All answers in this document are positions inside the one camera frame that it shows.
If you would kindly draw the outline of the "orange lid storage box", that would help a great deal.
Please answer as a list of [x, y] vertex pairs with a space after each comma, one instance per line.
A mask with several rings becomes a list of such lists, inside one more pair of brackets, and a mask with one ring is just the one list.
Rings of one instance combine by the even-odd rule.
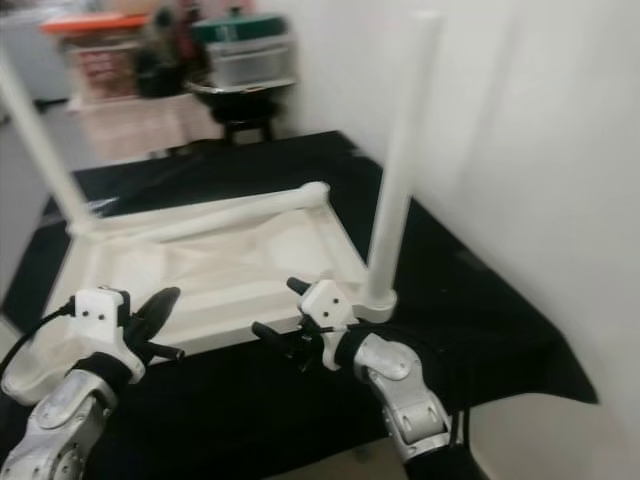
[[65, 13], [40, 23], [63, 51], [74, 91], [86, 104], [134, 100], [145, 14], [119, 12]]

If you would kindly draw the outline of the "green lid storage box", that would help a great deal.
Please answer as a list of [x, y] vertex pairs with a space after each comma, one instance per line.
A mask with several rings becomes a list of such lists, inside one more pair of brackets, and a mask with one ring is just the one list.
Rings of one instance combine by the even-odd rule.
[[244, 13], [237, 6], [220, 18], [193, 24], [210, 63], [211, 86], [242, 90], [293, 77], [292, 38], [280, 13]]

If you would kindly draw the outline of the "black bag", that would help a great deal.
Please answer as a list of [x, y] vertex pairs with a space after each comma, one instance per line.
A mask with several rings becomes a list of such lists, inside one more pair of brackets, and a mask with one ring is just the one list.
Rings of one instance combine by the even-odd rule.
[[197, 0], [161, 0], [140, 31], [134, 52], [134, 87], [142, 99], [165, 99], [186, 91], [186, 82], [209, 73], [195, 23], [202, 19]]

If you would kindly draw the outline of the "white plastic table leg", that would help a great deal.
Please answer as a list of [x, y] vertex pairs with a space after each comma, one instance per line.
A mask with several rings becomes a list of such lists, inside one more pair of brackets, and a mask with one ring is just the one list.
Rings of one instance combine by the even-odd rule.
[[237, 227], [247, 221], [269, 218], [294, 210], [311, 209], [328, 201], [330, 186], [320, 180], [312, 180], [294, 189], [271, 192], [268, 195], [234, 198], [232, 206], [205, 212], [180, 221], [151, 225], [147, 229], [97, 230], [92, 234], [96, 241], [124, 241], [163, 243], [198, 236], [228, 227]]
[[52, 200], [67, 219], [69, 232], [73, 236], [87, 236], [99, 229], [99, 218], [88, 207], [83, 189], [78, 186], [63, 156], [52, 142], [44, 119], [20, 81], [3, 44], [0, 45], [0, 99], [27, 147], [32, 163], [44, 179]]
[[410, 212], [421, 125], [426, 116], [443, 24], [443, 14], [434, 10], [419, 10], [412, 14], [410, 51], [396, 97], [396, 115], [390, 127], [367, 252], [367, 280], [358, 293], [358, 310], [370, 323], [385, 323], [397, 305], [394, 279]]

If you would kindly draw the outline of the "white appliance cabinet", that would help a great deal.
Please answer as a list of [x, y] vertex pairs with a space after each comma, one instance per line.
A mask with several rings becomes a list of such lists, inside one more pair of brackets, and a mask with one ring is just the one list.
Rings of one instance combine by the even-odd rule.
[[33, 100], [68, 100], [72, 96], [63, 52], [42, 23], [67, 12], [46, 8], [14, 10], [0, 15], [1, 41], [13, 70]]

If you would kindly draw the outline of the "white plastic table top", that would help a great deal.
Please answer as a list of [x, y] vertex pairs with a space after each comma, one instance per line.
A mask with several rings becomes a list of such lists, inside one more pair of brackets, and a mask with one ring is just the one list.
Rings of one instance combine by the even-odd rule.
[[[232, 206], [234, 198], [99, 218], [97, 230], [147, 229]], [[251, 339], [251, 324], [297, 326], [300, 297], [285, 285], [332, 279], [355, 306], [369, 270], [332, 204], [260, 218], [163, 243], [105, 241], [70, 233], [70, 248], [54, 291], [63, 306], [50, 307], [50, 323], [15, 353], [1, 376], [1, 389], [15, 401], [35, 404], [52, 392], [77, 362], [91, 353], [65, 338], [74, 293], [111, 288], [137, 302], [161, 288], [180, 288], [180, 298], [155, 342], [200, 355]]]

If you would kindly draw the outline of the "black table cloth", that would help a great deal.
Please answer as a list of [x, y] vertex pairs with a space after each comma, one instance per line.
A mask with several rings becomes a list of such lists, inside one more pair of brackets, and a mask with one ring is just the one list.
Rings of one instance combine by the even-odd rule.
[[[79, 170], [84, 195], [123, 215], [257, 195], [324, 180], [358, 252], [369, 247], [381, 169], [338, 131], [205, 154]], [[396, 279], [394, 333], [424, 342], [430, 383], [448, 406], [502, 399], [598, 402], [567, 340], [506, 280], [415, 204]], [[348, 372], [300, 371], [274, 349], [239, 346], [160, 364], [124, 394], [84, 480], [260, 480], [383, 439], [372, 390]]]

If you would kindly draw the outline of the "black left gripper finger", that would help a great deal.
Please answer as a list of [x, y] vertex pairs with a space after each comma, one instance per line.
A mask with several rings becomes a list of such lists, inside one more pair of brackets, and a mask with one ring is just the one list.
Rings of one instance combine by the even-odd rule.
[[134, 312], [129, 325], [129, 339], [151, 340], [164, 328], [169, 319], [169, 289], [163, 288], [152, 294]]
[[141, 306], [141, 339], [151, 340], [164, 328], [166, 321], [180, 298], [180, 288], [175, 285], [161, 288]]

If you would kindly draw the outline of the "beige cloth covered bench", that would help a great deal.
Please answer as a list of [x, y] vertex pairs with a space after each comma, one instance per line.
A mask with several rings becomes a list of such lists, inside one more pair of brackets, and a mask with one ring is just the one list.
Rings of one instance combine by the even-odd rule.
[[127, 160], [196, 141], [220, 140], [224, 134], [210, 109], [192, 93], [110, 102], [74, 97], [68, 110], [104, 160]]

